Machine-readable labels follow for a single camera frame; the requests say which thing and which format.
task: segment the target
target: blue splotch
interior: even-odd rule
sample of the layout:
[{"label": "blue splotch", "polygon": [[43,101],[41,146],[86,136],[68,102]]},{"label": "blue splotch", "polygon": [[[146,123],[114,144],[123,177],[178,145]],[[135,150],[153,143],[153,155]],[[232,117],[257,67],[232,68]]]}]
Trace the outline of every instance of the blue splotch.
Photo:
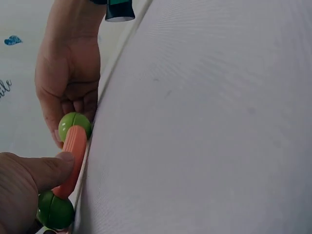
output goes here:
[{"label": "blue splotch", "polygon": [[18,43],[22,43],[22,40],[18,36],[15,36],[15,35],[12,35],[8,39],[4,40],[4,44],[6,45],[15,45]]}]

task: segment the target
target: white surface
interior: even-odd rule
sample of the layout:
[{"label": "white surface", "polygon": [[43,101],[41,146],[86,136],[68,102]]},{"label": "white surface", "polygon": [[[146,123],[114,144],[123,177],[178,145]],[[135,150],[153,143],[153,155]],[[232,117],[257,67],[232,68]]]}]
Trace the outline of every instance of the white surface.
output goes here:
[{"label": "white surface", "polygon": [[97,113],[77,233],[311,233],[311,47],[311,0],[153,1]]}]

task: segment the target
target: toy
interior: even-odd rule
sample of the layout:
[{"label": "toy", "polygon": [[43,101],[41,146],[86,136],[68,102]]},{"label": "toy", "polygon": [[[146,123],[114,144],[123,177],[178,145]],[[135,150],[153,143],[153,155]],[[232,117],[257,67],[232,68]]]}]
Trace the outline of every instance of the toy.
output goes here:
[{"label": "toy", "polygon": [[69,195],[74,191],[82,167],[87,139],[91,135],[91,123],[79,113],[65,115],[58,127],[64,140],[63,151],[75,157],[70,177],[60,186],[39,195],[37,218],[47,228],[64,230],[74,221],[75,211]]},{"label": "toy", "polygon": [[66,139],[68,129],[74,125],[83,127],[86,131],[87,140],[90,138],[92,126],[87,117],[80,113],[71,112],[66,114],[58,124],[58,134],[62,142]]}]

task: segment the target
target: skin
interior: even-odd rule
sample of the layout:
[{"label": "skin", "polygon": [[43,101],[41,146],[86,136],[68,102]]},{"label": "skin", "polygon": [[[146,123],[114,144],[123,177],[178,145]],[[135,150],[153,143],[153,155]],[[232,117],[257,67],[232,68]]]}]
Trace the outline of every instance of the skin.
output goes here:
[{"label": "skin", "polygon": [[55,0],[36,64],[35,85],[44,119],[56,144],[59,121],[69,112],[93,121],[98,104],[98,29],[106,5]]},{"label": "skin", "polygon": [[42,227],[36,220],[38,195],[62,184],[73,166],[71,153],[55,158],[0,153],[0,233],[36,233]]},{"label": "skin", "polygon": [[[79,112],[90,122],[95,116],[100,78],[98,29],[105,12],[105,5],[89,0],[55,0],[49,14],[35,86],[44,119],[60,148],[56,131],[65,114]],[[1,234],[34,234],[42,227],[36,220],[38,194],[62,184],[74,163],[71,154],[57,157],[0,153]]]}]

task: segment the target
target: green ball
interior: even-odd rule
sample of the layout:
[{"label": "green ball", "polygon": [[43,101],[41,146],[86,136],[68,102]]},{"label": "green ball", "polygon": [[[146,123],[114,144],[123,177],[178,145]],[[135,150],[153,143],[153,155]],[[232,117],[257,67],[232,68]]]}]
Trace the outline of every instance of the green ball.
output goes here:
[{"label": "green ball", "polygon": [[48,229],[62,230],[68,228],[74,218],[74,207],[69,199],[60,199],[52,191],[39,195],[37,219]]},{"label": "green ball", "polygon": [[92,125],[90,121],[87,119],[86,116],[80,113],[71,112],[71,113],[64,115],[64,117],[59,122],[58,134],[59,134],[61,141],[63,142],[65,141],[68,129],[74,125],[79,125],[83,127],[84,130],[86,131],[87,139],[90,138],[91,133],[92,133]]},{"label": "green ball", "polygon": [[63,200],[54,196],[49,216],[48,228],[54,230],[62,230],[68,228],[75,218],[75,211],[73,204],[69,199]]},{"label": "green ball", "polygon": [[50,206],[53,200],[54,194],[52,191],[42,193],[38,197],[38,220],[46,226],[49,222]]}]

